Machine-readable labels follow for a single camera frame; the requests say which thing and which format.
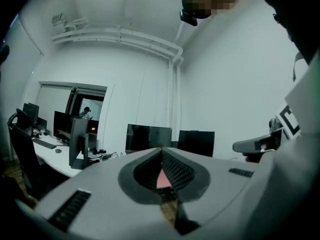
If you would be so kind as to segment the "black keyboard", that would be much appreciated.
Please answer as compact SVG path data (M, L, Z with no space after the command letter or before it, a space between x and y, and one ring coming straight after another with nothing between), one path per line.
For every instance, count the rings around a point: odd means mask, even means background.
M55 149L55 148L57 147L57 146L54 145L54 144L51 144L51 143L48 143L48 142L46 142L46 141L41 140L40 138L34 138L32 141L33 141L35 144L38 144L38 145L40 145L40 146L42 146L42 147L45 147L45 148L51 149L51 150L53 150L53 149Z

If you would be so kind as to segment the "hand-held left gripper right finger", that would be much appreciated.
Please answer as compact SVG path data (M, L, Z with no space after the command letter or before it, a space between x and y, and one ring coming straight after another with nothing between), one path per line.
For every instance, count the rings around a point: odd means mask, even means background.
M163 148L162 167L173 188L175 226L163 236L243 236L252 209L243 207L255 164Z

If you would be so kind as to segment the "white ceiling equipment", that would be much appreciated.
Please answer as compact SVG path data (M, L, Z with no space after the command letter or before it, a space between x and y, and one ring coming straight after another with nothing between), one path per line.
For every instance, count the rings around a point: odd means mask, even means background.
M58 35L71 30L75 31L79 26L86 26L89 23L89 20L88 18L83 17L73 21L68 21L67 16L64 13L59 13L52 17L51 23L55 33Z

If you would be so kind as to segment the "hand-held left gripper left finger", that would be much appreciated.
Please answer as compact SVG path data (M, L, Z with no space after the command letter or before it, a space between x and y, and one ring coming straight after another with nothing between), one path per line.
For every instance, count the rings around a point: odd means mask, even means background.
M136 203L118 183L123 166L151 152L139 151L87 167L48 193L35 211L49 219L80 189L91 196L70 225L71 234L94 240L175 240L175 229L160 206Z

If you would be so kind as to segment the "white wall pipes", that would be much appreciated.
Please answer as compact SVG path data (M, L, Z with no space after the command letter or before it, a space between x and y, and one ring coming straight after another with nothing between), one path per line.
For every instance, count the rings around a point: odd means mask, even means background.
M169 61L168 63L168 78L167 78L167 101L166 101L166 127L174 129L173 124L173 105L175 87L181 86L181 64L184 61L180 57L177 62Z

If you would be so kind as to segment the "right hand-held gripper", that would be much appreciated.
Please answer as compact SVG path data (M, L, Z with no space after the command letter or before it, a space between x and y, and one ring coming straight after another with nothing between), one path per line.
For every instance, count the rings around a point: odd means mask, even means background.
M300 135L282 147L283 129L238 141L236 153L274 154L270 175L247 221L246 240L320 240L320 58L285 98Z

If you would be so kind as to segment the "black office chair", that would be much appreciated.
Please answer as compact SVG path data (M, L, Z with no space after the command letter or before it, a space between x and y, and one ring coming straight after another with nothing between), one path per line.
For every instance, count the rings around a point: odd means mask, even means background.
M32 141L32 122L20 109L7 121L10 141L18 157L27 193L37 200L42 199L51 185L45 167L37 159Z

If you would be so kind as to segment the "white ceiling pipes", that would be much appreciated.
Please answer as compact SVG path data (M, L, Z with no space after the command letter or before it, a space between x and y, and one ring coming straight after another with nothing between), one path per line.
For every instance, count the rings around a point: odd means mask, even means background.
M54 44L67 42L108 42L136 48L176 64L183 62L183 48L179 45L144 32L122 27L83 28L56 34Z

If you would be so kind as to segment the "red desk mat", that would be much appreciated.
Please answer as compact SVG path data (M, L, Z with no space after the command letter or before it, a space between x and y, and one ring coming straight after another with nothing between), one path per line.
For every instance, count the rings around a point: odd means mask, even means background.
M161 169L158 178L157 178L157 182L156 182L156 188L157 189L163 189L163 188L170 188L172 185L170 183L170 181L168 180L165 172Z

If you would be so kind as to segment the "large curved black monitor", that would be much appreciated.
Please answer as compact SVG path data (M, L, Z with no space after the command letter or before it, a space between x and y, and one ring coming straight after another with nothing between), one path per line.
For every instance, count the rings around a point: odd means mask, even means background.
M125 153L135 153L152 148L170 147L172 128L128 124Z

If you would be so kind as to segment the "flat black monitor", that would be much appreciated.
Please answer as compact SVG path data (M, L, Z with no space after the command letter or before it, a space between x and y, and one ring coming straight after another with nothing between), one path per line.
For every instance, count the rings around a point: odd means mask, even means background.
M214 131L181 130L177 148L186 152L212 157L214 144Z

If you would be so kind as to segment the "black monitor with square base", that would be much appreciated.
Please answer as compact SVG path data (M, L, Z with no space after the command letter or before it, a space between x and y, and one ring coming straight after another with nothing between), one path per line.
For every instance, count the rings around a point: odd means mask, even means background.
M73 119L69 139L69 165L72 169L83 170L88 166L88 123L86 119Z

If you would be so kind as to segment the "person's black shirt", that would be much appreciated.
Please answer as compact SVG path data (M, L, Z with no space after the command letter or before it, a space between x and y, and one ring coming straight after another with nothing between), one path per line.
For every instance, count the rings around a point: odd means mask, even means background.
M309 64L320 48L320 0L265 0Z

